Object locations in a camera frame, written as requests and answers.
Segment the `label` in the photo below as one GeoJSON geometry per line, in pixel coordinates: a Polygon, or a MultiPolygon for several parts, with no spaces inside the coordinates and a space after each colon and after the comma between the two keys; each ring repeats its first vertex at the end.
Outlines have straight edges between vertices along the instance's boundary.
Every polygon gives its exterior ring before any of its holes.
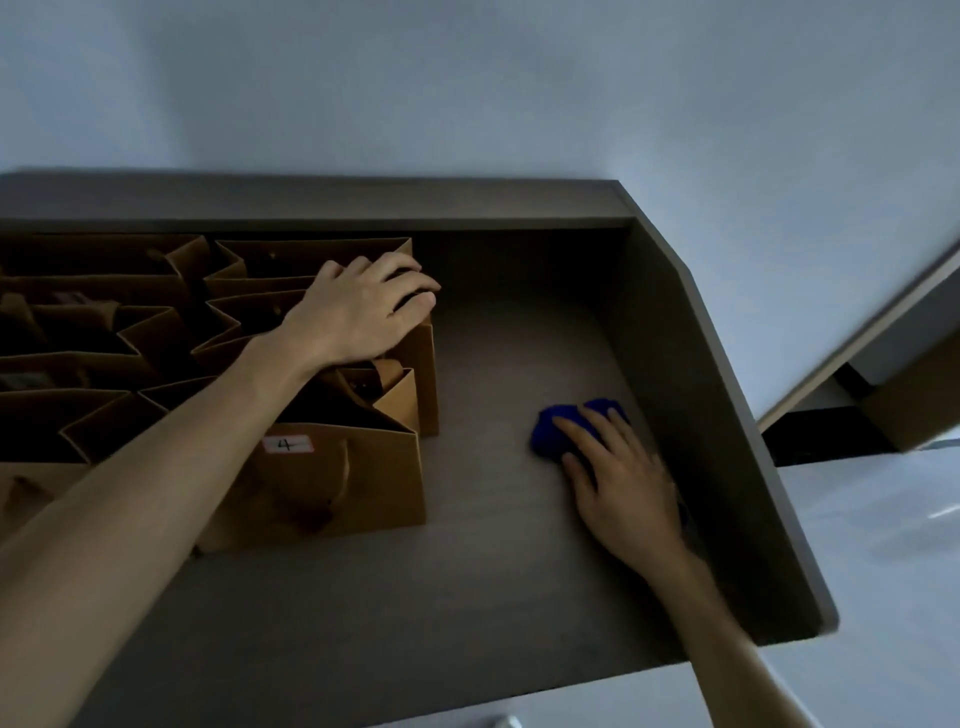
{"type": "Polygon", "coordinates": [[[55,291],[52,295],[58,303],[82,303],[83,305],[93,303],[80,291],[55,291]]]}
{"type": "Polygon", "coordinates": [[[0,383],[13,389],[14,392],[23,389],[53,389],[54,380],[43,372],[11,372],[0,375],[0,383]]]}
{"type": "Polygon", "coordinates": [[[313,452],[313,443],[308,435],[268,435],[262,442],[263,448],[271,455],[313,452]]]}

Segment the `paper bag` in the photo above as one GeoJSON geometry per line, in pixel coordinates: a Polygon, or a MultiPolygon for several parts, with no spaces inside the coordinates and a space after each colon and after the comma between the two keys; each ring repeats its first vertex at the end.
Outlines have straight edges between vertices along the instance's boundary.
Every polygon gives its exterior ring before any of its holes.
{"type": "Polygon", "coordinates": [[[413,254],[408,237],[358,240],[217,240],[228,264],[204,279],[210,298],[298,291],[309,287],[328,260],[347,265],[364,255],[413,254]]]}
{"type": "Polygon", "coordinates": [[[29,305],[0,298],[0,389],[138,389],[197,369],[193,338],[167,306],[29,305]]]}
{"type": "Polygon", "coordinates": [[[0,291],[31,303],[117,301],[183,312],[206,298],[218,265],[201,235],[85,234],[0,238],[0,291]]]}
{"type": "Polygon", "coordinates": [[[0,393],[0,541],[163,414],[130,392],[0,393]]]}
{"type": "MultiPolygon", "coordinates": [[[[173,409],[215,377],[144,390],[173,409]]],[[[204,551],[422,524],[417,387],[379,362],[311,380],[267,430],[197,541],[204,551]],[[363,399],[377,379],[374,399],[363,399]]]]}
{"type": "MultiPolygon", "coordinates": [[[[192,351],[205,373],[223,372],[257,334],[280,325],[287,312],[303,298],[303,291],[253,293],[208,301],[222,331],[192,351]]],[[[386,353],[403,367],[412,369],[417,380],[420,434],[440,433],[440,406],[437,399],[437,365],[434,358],[433,326],[429,319],[413,328],[386,353]]]]}
{"type": "Polygon", "coordinates": [[[164,412],[130,392],[47,389],[0,392],[0,461],[95,464],[164,412]]]}

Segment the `white label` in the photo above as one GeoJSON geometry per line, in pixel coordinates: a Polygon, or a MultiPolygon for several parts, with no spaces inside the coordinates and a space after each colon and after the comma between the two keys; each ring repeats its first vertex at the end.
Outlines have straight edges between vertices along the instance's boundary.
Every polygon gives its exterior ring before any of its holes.
{"type": "Polygon", "coordinates": [[[307,435],[269,435],[263,438],[263,448],[271,455],[287,455],[313,452],[313,443],[307,435]]]}
{"type": "Polygon", "coordinates": [[[2,382],[7,389],[14,391],[22,389],[53,389],[54,380],[43,372],[11,372],[0,375],[2,382]]]}

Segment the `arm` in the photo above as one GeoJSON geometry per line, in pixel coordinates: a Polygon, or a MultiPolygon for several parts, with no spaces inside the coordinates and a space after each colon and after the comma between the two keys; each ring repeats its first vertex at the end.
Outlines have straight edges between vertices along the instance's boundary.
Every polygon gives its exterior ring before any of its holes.
{"type": "Polygon", "coordinates": [[[584,407],[580,411],[604,444],[570,420],[554,421],[596,475],[594,488],[580,461],[564,455],[577,508],[597,540],[646,579],[660,598],[693,665],[713,724],[815,726],[770,674],[727,609],[707,565],[684,545],[673,481],[660,458],[646,451],[615,410],[609,419],[584,407]]]}
{"type": "Polygon", "coordinates": [[[187,557],[244,461],[321,368],[390,349],[433,307],[411,257],[327,262],[236,362],[0,549],[0,725],[61,726],[187,557]],[[412,271],[386,280],[399,268],[412,271]]]}

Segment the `hand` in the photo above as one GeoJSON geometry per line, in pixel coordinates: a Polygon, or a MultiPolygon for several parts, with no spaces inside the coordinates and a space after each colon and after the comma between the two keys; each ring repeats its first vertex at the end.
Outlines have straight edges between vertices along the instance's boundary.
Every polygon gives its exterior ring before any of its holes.
{"type": "Polygon", "coordinates": [[[596,487],[573,453],[564,454],[564,471],[573,483],[577,510],[607,550],[656,587],[689,555],[681,536],[677,495],[660,457],[647,452],[616,410],[607,419],[581,406],[580,413],[603,438],[562,417],[556,425],[593,466],[596,487]]]}
{"type": "Polygon", "coordinates": [[[361,256],[346,268],[328,260],[276,334],[285,344],[282,350],[312,376],[331,364],[372,359],[392,349],[427,317],[437,302],[432,292],[439,290],[440,284],[403,253],[386,253],[375,263],[361,256]],[[409,270],[387,280],[404,268],[409,270]]]}

